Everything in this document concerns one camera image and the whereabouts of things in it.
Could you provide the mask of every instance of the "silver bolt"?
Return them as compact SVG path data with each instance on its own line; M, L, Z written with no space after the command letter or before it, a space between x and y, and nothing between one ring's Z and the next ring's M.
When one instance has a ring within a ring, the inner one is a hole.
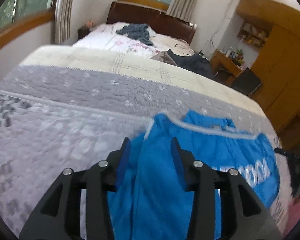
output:
M236 169L230 169L229 170L229 173L232 175L232 176L237 176L239 174L239 171L236 170Z
M63 173L63 175L67 176L67 175L70 175L72 173L72 170L70 168L66 168L66 169L63 170L62 173Z
M107 161L99 161L98 165L99 165L101 168L104 168L104 167L108 166L108 162L107 162Z
M203 166L203 162L202 161L194 161L193 166L196 168L201 168Z

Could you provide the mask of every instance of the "wooden headboard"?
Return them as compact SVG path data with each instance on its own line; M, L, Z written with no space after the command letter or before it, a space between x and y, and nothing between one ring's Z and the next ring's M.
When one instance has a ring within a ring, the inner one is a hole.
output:
M182 39L189 44L197 28L196 24L188 24L156 9L114 1L111 4L107 24L117 22L146 23L156 33Z

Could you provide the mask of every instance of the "wooden desk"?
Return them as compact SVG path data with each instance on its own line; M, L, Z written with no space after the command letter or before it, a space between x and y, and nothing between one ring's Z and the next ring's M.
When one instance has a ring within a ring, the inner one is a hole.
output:
M226 57L218 49L214 52L212 59L210 60L212 72L216 73L221 67L228 70L233 76L230 76L225 85L230 86L231 83L238 77L243 71L240 67L232 62L231 59Z

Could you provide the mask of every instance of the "blue jersey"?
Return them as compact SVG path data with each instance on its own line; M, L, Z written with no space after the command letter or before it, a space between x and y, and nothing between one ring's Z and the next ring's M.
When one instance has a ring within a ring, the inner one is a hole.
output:
M179 184L170 151L174 137L182 149L213 169L238 169L266 207L278 194L279 174L268 139L237 131L230 119L190 111L179 121L158 114L144 140L142 136L132 141L123 187L108 195L116 240L186 239L194 193L184 192ZM220 237L216 190L215 239Z

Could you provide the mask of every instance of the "beige curtain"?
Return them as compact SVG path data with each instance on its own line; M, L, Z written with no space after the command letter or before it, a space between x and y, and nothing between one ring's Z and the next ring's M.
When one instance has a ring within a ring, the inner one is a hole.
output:
M196 3L197 0L173 0L166 14L189 22Z
M55 17L55 44L70 38L70 19L73 0L57 0Z

